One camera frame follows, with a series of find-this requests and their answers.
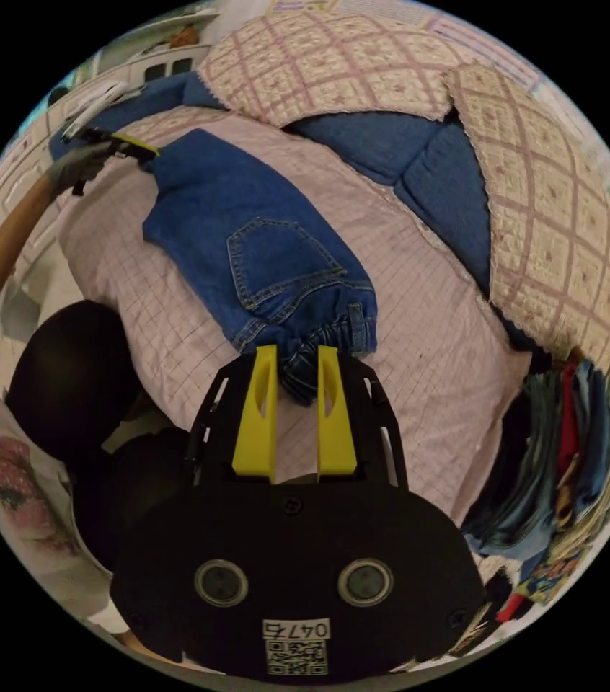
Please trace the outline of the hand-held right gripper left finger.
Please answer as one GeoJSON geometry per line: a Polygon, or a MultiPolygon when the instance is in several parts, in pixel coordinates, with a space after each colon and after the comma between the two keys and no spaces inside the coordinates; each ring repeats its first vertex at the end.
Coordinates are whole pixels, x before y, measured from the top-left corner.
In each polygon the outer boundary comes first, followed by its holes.
{"type": "Polygon", "coordinates": [[[232,459],[232,470],[239,479],[275,481],[277,364],[275,345],[257,348],[232,459]]]}

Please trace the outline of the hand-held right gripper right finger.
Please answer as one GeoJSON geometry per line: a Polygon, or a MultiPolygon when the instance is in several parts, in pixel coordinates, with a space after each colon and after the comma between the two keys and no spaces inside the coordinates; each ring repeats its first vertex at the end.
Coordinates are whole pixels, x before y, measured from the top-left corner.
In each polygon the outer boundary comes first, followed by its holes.
{"type": "Polygon", "coordinates": [[[357,458],[336,348],[318,348],[317,480],[352,477],[357,458]]]}

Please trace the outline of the person's left hand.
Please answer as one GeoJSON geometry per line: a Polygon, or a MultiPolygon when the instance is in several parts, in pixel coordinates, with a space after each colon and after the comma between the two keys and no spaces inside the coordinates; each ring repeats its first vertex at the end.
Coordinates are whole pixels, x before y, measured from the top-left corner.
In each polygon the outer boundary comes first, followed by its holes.
{"type": "Polygon", "coordinates": [[[53,202],[79,183],[91,182],[112,156],[111,142],[87,144],[70,150],[45,172],[49,198],[53,202]]]}

